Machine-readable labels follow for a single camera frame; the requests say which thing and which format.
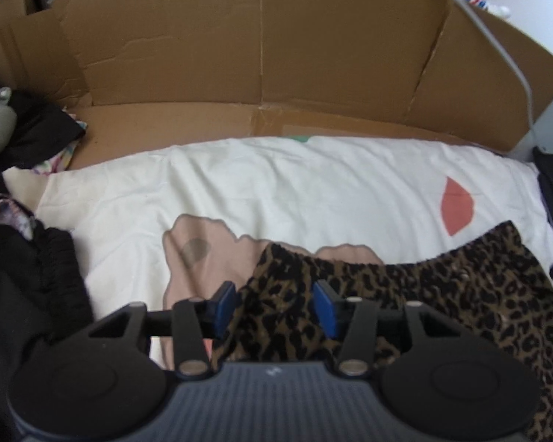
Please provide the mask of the leopard print skirt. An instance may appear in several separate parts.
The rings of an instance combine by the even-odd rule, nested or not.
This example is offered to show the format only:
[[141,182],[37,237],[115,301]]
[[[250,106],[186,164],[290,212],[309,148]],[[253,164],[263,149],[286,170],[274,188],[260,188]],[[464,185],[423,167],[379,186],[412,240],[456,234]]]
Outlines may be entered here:
[[391,266],[318,259],[271,243],[237,293],[213,363],[335,362],[344,341],[323,332],[313,297],[319,281],[341,297],[345,313],[356,298],[379,310],[376,369],[399,362],[420,340],[459,335],[511,355],[540,386],[526,436],[553,441],[553,284],[514,224],[433,259]]

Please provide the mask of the black clothes pile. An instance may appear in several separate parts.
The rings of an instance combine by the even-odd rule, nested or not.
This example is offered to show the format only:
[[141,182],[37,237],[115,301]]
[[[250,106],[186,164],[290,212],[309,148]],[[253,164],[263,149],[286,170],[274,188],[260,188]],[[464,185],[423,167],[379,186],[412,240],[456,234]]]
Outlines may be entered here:
[[8,188],[4,172],[34,171],[84,138],[66,111],[11,90],[17,123],[0,153],[0,441],[20,435],[8,408],[11,380],[30,359],[93,322],[69,232],[46,227]]

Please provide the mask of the flattened brown cardboard box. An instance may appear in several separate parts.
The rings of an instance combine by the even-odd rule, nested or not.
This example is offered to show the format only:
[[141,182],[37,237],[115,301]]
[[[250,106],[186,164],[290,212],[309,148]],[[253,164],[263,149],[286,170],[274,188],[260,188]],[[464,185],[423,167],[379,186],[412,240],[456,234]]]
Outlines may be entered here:
[[553,122],[553,55],[462,0],[56,0],[1,23],[0,84],[87,122],[78,168],[290,135],[523,158]]

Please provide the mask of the cream bear print blanket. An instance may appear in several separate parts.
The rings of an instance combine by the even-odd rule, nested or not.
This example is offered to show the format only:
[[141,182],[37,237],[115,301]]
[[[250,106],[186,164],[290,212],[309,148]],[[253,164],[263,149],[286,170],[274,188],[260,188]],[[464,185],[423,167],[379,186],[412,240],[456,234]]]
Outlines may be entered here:
[[424,302],[553,369],[553,229],[531,165],[441,143],[228,140],[8,184],[74,238],[94,313],[169,308],[225,281],[239,303],[212,361],[332,355],[312,285]]

